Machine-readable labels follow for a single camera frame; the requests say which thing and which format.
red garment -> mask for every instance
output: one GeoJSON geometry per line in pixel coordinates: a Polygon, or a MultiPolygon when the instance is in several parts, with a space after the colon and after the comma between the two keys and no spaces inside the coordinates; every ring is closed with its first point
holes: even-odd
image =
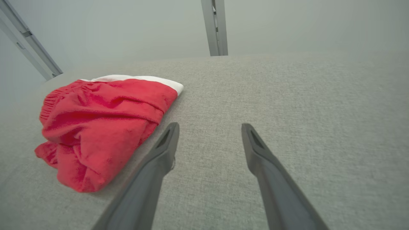
{"type": "Polygon", "coordinates": [[[40,121],[48,141],[35,153],[58,169],[62,184],[98,191],[152,134],[178,93],[155,81],[77,80],[45,98],[40,121]]]}

textured gray fabric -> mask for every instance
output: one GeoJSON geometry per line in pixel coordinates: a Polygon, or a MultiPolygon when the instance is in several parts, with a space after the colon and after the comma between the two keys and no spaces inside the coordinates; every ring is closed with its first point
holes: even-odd
{"type": "Polygon", "coordinates": [[[153,229],[267,229],[240,126],[251,123],[331,229],[409,226],[409,54],[223,56],[65,73],[3,115],[0,229],[90,229],[169,122],[176,164],[153,229]],[[80,194],[35,157],[44,96],[76,79],[153,75],[185,91],[102,191],[80,194]]]}

white wall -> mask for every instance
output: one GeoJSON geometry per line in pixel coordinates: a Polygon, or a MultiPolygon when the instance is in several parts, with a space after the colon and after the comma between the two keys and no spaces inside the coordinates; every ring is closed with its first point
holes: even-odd
{"type": "Polygon", "coordinates": [[[63,72],[210,56],[199,0],[9,0],[63,72]]]}
{"type": "Polygon", "coordinates": [[[0,30],[0,113],[36,90],[45,78],[0,30]]]}
{"type": "Polygon", "coordinates": [[[407,0],[225,0],[229,55],[409,50],[407,0]]]}

